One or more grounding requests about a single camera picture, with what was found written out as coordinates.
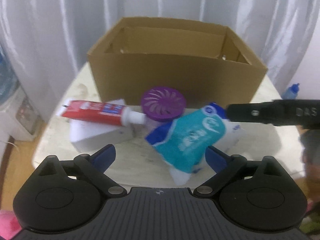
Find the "person's right hand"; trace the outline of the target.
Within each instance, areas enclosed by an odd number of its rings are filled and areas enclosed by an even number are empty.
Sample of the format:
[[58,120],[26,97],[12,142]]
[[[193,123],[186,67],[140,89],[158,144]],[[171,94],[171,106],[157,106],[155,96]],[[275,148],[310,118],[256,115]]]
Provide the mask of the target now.
[[306,178],[319,184],[319,129],[308,130],[300,136],[304,147],[302,162]]

